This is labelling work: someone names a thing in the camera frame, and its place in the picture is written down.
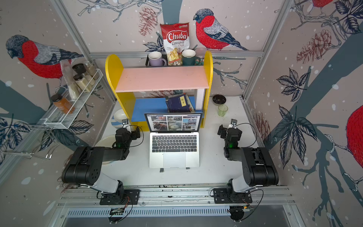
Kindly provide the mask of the silver laptop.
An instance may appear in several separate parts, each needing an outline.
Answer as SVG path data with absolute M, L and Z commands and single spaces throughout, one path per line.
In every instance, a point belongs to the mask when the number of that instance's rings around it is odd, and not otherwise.
M 203 113 L 146 113 L 150 168 L 199 167 Z

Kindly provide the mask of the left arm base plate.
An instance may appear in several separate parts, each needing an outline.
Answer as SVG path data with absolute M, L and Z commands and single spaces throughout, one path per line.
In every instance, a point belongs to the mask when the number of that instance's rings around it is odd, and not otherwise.
M 124 190 L 122 193 L 102 194 L 100 205 L 137 205 L 140 196 L 139 189 Z

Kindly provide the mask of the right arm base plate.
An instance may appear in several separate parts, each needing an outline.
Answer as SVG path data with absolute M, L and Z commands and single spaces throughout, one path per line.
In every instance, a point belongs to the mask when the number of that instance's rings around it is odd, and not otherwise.
M 230 193 L 226 188 L 214 188 L 210 191 L 210 196 L 213 197 L 215 204 L 232 204 L 232 203 L 252 203 L 250 193 Z

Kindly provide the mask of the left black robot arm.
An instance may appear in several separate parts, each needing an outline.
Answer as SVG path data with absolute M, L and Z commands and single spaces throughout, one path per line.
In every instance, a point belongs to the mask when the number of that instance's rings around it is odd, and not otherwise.
M 88 186 L 103 194 L 123 195 L 123 183 L 104 174 L 102 164 L 126 160 L 131 142 L 143 134 L 139 126 L 128 125 L 116 130 L 111 147 L 78 147 L 62 172 L 62 182 Z

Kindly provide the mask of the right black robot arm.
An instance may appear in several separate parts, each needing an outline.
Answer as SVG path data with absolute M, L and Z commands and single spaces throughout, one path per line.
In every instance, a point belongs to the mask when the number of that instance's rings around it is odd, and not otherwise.
M 279 175 L 265 147 L 240 147 L 242 131 L 221 125 L 217 131 L 224 139 L 224 156 L 229 161 L 240 162 L 242 173 L 227 183 L 228 193 L 246 193 L 255 187 L 267 187 L 279 183 Z

